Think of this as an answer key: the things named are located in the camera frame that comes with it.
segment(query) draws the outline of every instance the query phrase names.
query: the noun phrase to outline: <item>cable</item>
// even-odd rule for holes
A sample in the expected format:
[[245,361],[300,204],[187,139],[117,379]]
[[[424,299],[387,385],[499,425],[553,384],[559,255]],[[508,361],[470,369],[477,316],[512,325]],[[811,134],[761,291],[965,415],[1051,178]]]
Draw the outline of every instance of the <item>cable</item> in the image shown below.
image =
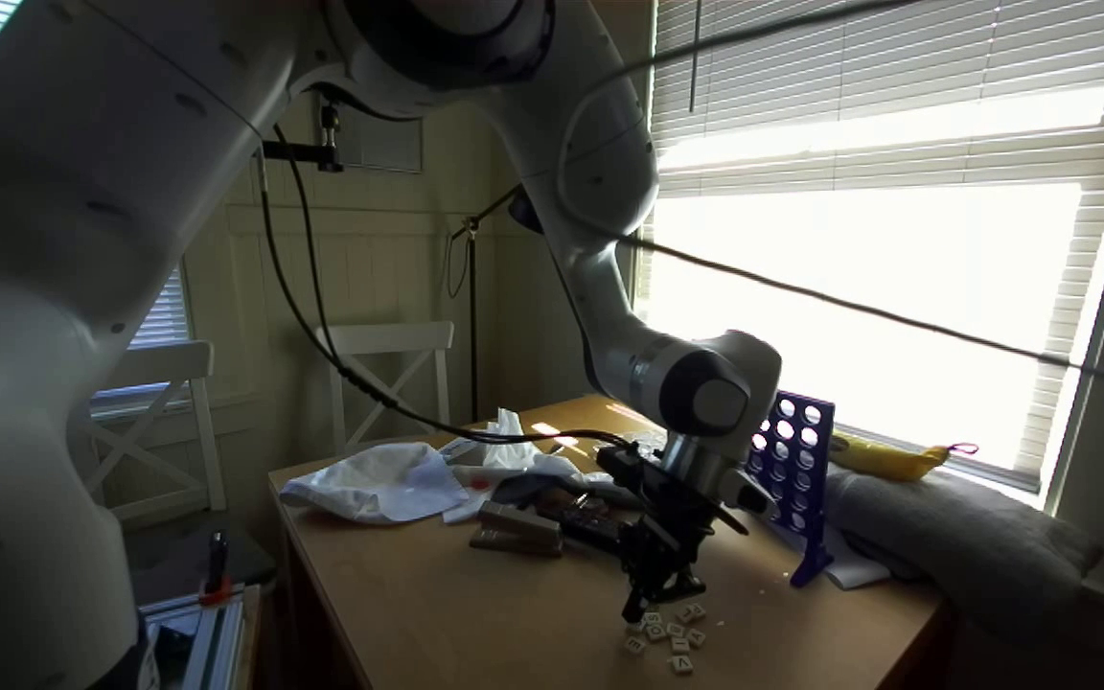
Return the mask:
[[[709,48],[724,48],[724,47],[772,38],[772,33],[783,33],[783,30],[817,25],[817,23],[835,23],[835,19],[871,15],[871,10],[890,10],[890,6],[904,6],[904,5],[917,5],[917,0],[840,5],[840,6],[825,6],[825,10],[811,10],[811,15],[790,15],[790,19],[775,19],[775,23],[761,23],[761,25],[742,25],[742,30],[709,33],[709,38],[692,42],[692,47],[660,48],[660,55],[651,55],[651,58],[629,60],[629,63],[599,75],[599,79],[579,94],[572,117],[579,117],[583,106],[588,106],[596,94],[604,94],[615,79],[624,79],[624,75],[633,75],[633,71],[643,71],[643,69],[657,69],[657,63],[673,63],[673,60],[686,60],[686,58],[700,58],[700,55],[709,55]],[[622,246],[633,246],[633,247],[643,247],[643,253],[663,253],[663,255],[677,255],[677,262],[686,262],[686,263],[700,263],[700,267],[714,267],[714,270],[724,270],[724,274],[742,274],[742,278],[752,278],[752,282],[763,282],[763,286],[775,286],[775,291],[790,291],[790,295],[801,295],[801,299],[817,299],[817,301],[830,301],[830,308],[840,308],[840,309],[854,309],[854,314],[867,314],[867,316],[899,322],[899,325],[910,325],[910,328],[924,328],[924,333],[954,336],[954,339],[965,339],[965,345],[978,345],[978,348],[995,348],[995,354],[1008,354],[1008,357],[1019,357],[1019,361],[1034,361],[1034,362],[1046,362],[1046,369],[1066,369],[1066,370],[1080,370],[1080,377],[1091,377],[1091,379],[1104,379],[1104,369],[1098,369],[1098,362],[1080,362],[1080,361],[1054,357],[1054,354],[1041,354],[1041,348],[1019,348],[1019,345],[995,339],[995,336],[983,336],[983,333],[951,328],[951,325],[924,322],[924,316],[910,316],[910,314],[882,309],[882,308],[871,308],[871,301],[840,299],[840,295],[830,295],[830,291],[817,291],[817,286],[801,286],[801,282],[786,282],[786,278],[775,278],[775,274],[761,274],[761,270],[749,270],[749,267],[738,267],[738,263],[724,263],[724,262],[709,262],[709,255],[696,255],[696,253],[686,253],[686,247],[673,247],[673,246],[660,246],[660,241],[647,241],[647,236],[637,236],[637,233],[617,233],[617,230],[596,226],[591,217],[574,213],[574,207],[564,207],[564,212],[569,212],[574,222],[583,222],[588,230],[596,230],[596,233],[604,233],[604,236],[615,236],[615,241],[622,241]]]
[[1104,369],[1098,369],[1098,362],[1080,362],[1080,361],[1041,354],[1041,348],[1019,348],[1019,345],[1008,345],[1008,339],[995,339],[995,336],[965,333],[965,328],[951,328],[951,325],[924,322],[924,316],[913,316],[913,314],[899,314],[899,309],[882,309],[882,308],[871,308],[871,301],[840,299],[832,291],[817,291],[817,286],[801,286],[801,282],[775,278],[775,274],[763,274],[763,270],[749,270],[749,267],[738,267],[738,263],[724,263],[724,262],[709,262],[709,255],[700,255],[700,253],[686,253],[686,247],[677,247],[677,246],[660,246],[660,241],[647,241],[647,236],[629,236],[629,233],[615,233],[615,236],[622,246],[633,246],[633,247],[643,247],[643,253],[663,253],[663,255],[709,267],[709,270],[742,274],[749,282],[763,282],[763,286],[775,286],[775,291],[817,299],[817,301],[830,301],[830,308],[840,308],[840,309],[854,309],[854,314],[867,314],[867,316],[899,322],[899,325],[910,325],[910,328],[924,328],[924,333],[939,333],[939,336],[965,339],[965,345],[978,345],[978,348],[995,348],[995,354],[1008,354],[1008,357],[1019,357],[1019,361],[1034,361],[1034,362],[1046,362],[1046,369],[1070,369],[1070,370],[1080,370],[1091,379],[1104,379]]
[[306,177],[300,171],[297,158],[289,158],[289,171],[292,171],[292,182],[297,182],[297,194],[300,194],[302,230],[306,230],[306,262],[312,262],[312,286],[314,286],[320,325],[321,325],[321,336],[325,336],[325,354],[335,361],[341,361],[337,348],[335,348],[335,336],[330,336],[330,316],[325,316],[325,299],[321,299],[321,267],[320,267],[320,236],[314,236]]
[[274,255],[274,270],[277,270],[277,282],[282,282],[282,295],[300,325],[300,333],[314,345],[314,354],[337,370],[344,377],[356,389],[365,389],[374,403],[426,425],[426,429],[436,429],[436,434],[453,434],[453,437],[470,437],[470,440],[481,440],[481,446],[526,446],[526,440],[555,440],[555,437],[591,437],[591,440],[610,440],[610,446],[629,446],[629,437],[617,437],[617,434],[606,434],[606,429],[559,429],[559,434],[481,434],[481,429],[463,429],[463,425],[450,425],[450,420],[436,420],[430,415],[418,415],[412,406],[403,406],[395,394],[387,394],[383,385],[378,385],[370,377],[362,377],[355,362],[344,362],[337,354],[330,354],[312,316],[302,314],[302,308],[297,301],[297,291],[289,282],[289,270],[286,270],[286,262],[282,262],[282,241],[277,241],[277,217],[274,217],[274,190],[268,190],[268,171],[265,171],[265,162],[259,162],[259,198],[263,198],[263,222],[265,222],[265,236],[268,236],[268,255]]

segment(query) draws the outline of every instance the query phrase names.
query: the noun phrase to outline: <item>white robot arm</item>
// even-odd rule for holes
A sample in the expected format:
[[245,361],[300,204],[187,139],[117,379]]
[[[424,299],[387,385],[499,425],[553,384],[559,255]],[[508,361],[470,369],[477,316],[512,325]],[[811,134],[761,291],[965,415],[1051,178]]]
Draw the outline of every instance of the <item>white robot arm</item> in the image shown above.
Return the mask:
[[[90,686],[134,642],[118,526],[86,495],[65,420],[306,83],[393,113],[477,101],[599,385],[673,429],[679,485],[732,497],[778,357],[629,314],[615,236],[651,198],[651,148],[624,83],[579,106],[615,63],[588,0],[22,0],[0,33],[0,686]],[[657,558],[692,564],[706,526]]]

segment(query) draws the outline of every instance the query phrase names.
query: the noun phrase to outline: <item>white cloth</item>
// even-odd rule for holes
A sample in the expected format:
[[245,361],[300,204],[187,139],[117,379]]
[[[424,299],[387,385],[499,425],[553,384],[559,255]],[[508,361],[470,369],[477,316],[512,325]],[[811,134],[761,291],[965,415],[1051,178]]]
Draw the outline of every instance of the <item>white cloth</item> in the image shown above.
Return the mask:
[[344,522],[395,526],[444,515],[473,497],[433,446],[374,446],[282,492],[292,506],[314,506]]

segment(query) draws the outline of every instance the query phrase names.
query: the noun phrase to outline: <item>desk surface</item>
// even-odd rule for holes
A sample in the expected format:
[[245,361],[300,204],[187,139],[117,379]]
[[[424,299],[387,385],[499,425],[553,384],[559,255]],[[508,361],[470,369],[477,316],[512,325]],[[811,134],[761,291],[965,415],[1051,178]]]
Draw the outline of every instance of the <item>desk surface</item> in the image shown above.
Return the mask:
[[[523,420],[596,425],[657,440],[660,429],[606,398],[526,408]],[[677,677],[666,642],[622,651],[624,572],[599,552],[559,558],[470,548],[477,526],[418,522],[365,527],[282,506],[292,548],[314,582],[356,674],[378,690],[523,686],[523,690],[657,690],[772,686],[847,690],[904,674],[939,617],[933,587],[885,582],[794,591],[799,555],[769,534],[719,527],[702,548],[706,647],[700,674]]]

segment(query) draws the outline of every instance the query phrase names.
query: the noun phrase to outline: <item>sunlight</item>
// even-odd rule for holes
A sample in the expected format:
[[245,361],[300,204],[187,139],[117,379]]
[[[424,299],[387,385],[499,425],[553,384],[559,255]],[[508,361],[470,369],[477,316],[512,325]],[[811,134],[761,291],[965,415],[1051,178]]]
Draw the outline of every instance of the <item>sunlight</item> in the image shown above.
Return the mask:
[[[854,301],[1042,348],[1078,212],[1080,182],[696,194],[660,198],[657,236]],[[978,440],[990,461],[1018,461],[1041,384],[1023,361],[679,262],[651,262],[642,309],[686,336],[749,328],[786,357],[783,385],[840,403],[847,425],[924,446]]]
[[1100,121],[1100,113],[1104,113],[1104,86],[965,101],[871,117],[757,126],[757,131],[683,139],[660,158],[660,167],[706,167],[732,162],[775,162],[775,158],[811,158],[840,148],[1062,131]]

